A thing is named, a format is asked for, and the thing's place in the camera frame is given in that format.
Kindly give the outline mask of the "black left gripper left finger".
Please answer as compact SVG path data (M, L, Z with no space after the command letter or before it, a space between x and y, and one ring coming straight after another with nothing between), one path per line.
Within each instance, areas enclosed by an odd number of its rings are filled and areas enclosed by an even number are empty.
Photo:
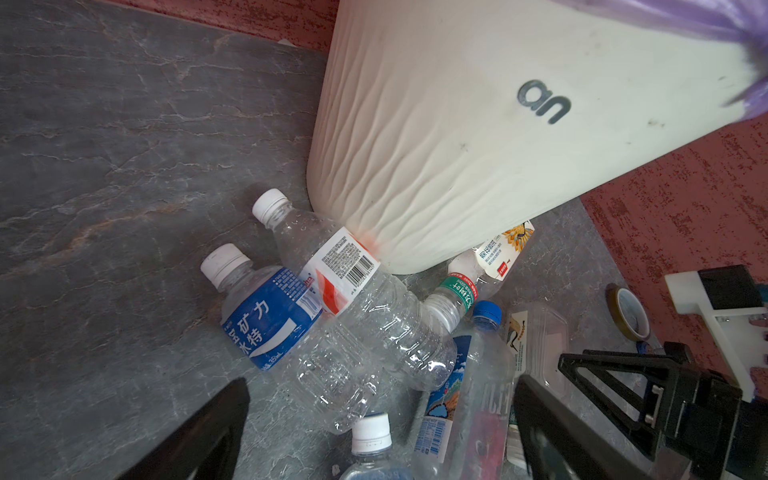
M231 479L240 452L250 395L240 377L126 470L122 479Z

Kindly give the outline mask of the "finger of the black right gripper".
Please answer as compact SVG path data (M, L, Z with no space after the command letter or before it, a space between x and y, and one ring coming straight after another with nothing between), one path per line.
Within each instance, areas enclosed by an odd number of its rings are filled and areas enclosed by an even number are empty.
M561 354L558 370L641 454L656 457L678 380L672 358L585 350Z

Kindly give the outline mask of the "green cap clear bottle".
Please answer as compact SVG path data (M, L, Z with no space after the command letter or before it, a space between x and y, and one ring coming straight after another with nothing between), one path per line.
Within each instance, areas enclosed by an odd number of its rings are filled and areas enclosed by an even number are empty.
M561 354L569 350L566 320L542 302L512 308L507 314L505 340L514 355L515 379L527 374L558 400L569 396L570 383L558 370Z

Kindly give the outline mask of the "blue label bottle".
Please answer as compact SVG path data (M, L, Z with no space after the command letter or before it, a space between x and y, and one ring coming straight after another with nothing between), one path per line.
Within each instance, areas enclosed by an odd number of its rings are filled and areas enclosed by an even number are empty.
M211 252L200 270L224 296L224 333L309 420L343 434L370 412L379 366L291 270L256 268L232 243Z
M410 469L391 458L392 447L388 414L366 415L352 427L354 461L340 480L413 480Z

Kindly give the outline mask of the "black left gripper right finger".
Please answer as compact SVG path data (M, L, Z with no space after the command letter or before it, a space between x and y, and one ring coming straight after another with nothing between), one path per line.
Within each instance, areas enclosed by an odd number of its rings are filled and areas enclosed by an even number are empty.
M529 375L517 380L514 411L534 479L649 477Z

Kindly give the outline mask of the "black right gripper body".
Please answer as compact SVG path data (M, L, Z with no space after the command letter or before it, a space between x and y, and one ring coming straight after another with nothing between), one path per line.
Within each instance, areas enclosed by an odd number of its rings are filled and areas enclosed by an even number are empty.
M683 343L666 342L663 349L682 365L666 445L691 460L695 479L765 479L767 400L743 400L740 388L699 367Z

